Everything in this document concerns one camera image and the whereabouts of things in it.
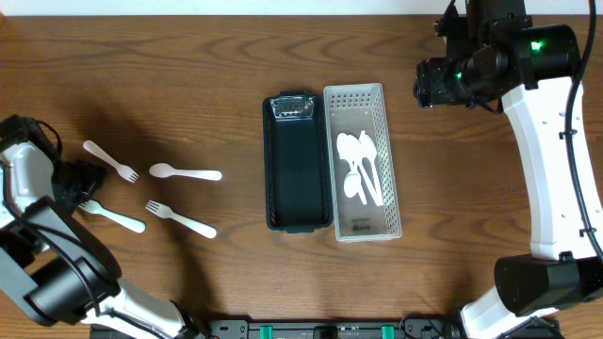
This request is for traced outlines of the black perforated plastic basket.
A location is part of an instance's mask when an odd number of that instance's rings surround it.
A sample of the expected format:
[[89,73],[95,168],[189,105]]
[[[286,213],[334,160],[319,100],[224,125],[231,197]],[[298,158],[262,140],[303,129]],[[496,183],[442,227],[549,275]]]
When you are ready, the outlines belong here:
[[323,102],[282,91],[262,103],[267,225],[288,234],[330,226],[334,203]]

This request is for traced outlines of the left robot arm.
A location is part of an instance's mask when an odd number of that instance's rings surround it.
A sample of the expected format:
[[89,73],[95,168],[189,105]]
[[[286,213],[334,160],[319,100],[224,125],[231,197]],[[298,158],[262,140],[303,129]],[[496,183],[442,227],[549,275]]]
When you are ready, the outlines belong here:
[[1,290],[31,320],[100,326],[131,338],[208,338],[177,303],[122,278],[110,250],[74,217],[106,169],[65,162],[50,125],[12,115],[1,122]]

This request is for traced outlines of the clear perforated plastic basket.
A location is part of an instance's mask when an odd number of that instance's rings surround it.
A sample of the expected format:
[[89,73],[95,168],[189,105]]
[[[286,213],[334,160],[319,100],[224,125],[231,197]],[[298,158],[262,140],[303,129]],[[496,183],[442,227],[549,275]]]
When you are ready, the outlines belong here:
[[[382,85],[327,86],[323,95],[336,239],[340,242],[363,242],[401,237],[402,226]],[[382,206],[375,204],[365,182],[362,182],[362,186],[367,205],[362,205],[357,195],[348,198],[344,193],[344,179],[350,171],[350,165],[339,157],[337,136],[345,133],[359,138],[362,130],[373,139],[377,148],[376,166],[383,193]],[[365,158],[363,164],[368,177],[371,177],[370,162]]]

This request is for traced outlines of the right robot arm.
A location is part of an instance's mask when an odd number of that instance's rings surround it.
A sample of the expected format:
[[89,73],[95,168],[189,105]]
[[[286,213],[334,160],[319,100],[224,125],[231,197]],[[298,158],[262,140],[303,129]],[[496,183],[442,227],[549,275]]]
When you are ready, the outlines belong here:
[[433,27],[446,53],[417,65],[418,104],[506,116],[530,202],[530,252],[497,260],[494,286],[460,310],[458,335],[557,337],[549,315],[602,296],[602,205],[581,117],[593,46],[566,24],[535,25],[521,1],[449,4]]

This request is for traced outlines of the white plastic spoon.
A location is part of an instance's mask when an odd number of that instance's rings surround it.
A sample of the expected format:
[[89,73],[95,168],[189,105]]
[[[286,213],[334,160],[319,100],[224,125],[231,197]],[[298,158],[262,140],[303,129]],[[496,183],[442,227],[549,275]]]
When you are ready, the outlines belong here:
[[353,146],[350,144],[351,138],[353,136],[352,135],[347,135],[345,133],[340,133],[337,136],[337,140],[336,140],[336,147],[337,147],[337,151],[339,153],[339,157],[345,161],[347,161],[347,159],[351,156],[354,155],[353,151],[354,148]]
[[350,172],[344,179],[344,192],[348,198],[353,198],[357,195],[360,198],[362,205],[366,205],[367,198],[362,187],[362,177],[357,167],[357,157],[351,155],[347,161],[350,165]]
[[357,167],[360,170],[362,178],[365,180],[365,182],[367,184],[367,188],[369,190],[369,193],[370,193],[373,201],[377,205],[377,203],[376,203],[377,197],[376,197],[375,189],[374,189],[374,186],[373,186],[372,174],[371,174],[371,177],[368,177],[368,173],[367,173],[366,169],[364,168],[363,160],[365,159],[365,157],[364,157],[364,152],[363,152],[363,149],[361,147],[359,138],[352,137],[351,141],[350,141],[350,144],[354,148],[353,154],[357,157]]
[[366,133],[365,130],[362,130],[359,136],[359,141],[361,147],[364,152],[364,157],[370,161],[371,171],[372,171],[372,179],[373,186],[375,189],[376,197],[377,197],[377,205],[383,205],[383,193],[381,188],[381,183],[379,179],[379,174],[376,166],[376,158],[377,158],[377,148],[373,141],[373,139]]

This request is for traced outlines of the wooden fork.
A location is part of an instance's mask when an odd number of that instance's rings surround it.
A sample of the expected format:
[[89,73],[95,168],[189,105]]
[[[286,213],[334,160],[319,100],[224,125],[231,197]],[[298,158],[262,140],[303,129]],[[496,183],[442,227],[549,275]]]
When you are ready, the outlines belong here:
[[109,155],[105,150],[103,150],[92,140],[86,140],[83,143],[83,148],[87,152],[105,161],[115,171],[117,171],[117,173],[127,182],[133,184],[138,180],[139,175],[133,169],[116,161],[111,155]]
[[86,202],[82,202],[79,204],[79,208],[83,209],[84,211],[90,214],[100,215],[105,218],[109,218],[110,220],[122,225],[126,229],[137,234],[141,234],[146,230],[146,224],[144,222],[105,209],[103,205],[101,205],[95,200],[88,200]]
[[167,206],[163,203],[159,203],[159,202],[155,202],[155,201],[147,201],[145,204],[145,209],[160,218],[172,219],[172,220],[186,226],[191,231],[193,231],[197,234],[200,234],[203,237],[213,239],[218,235],[218,231],[214,227],[207,225],[205,223],[202,223],[200,221],[197,221],[195,219],[188,218],[188,217],[182,216],[180,214],[177,214],[177,213],[173,212],[169,206]]

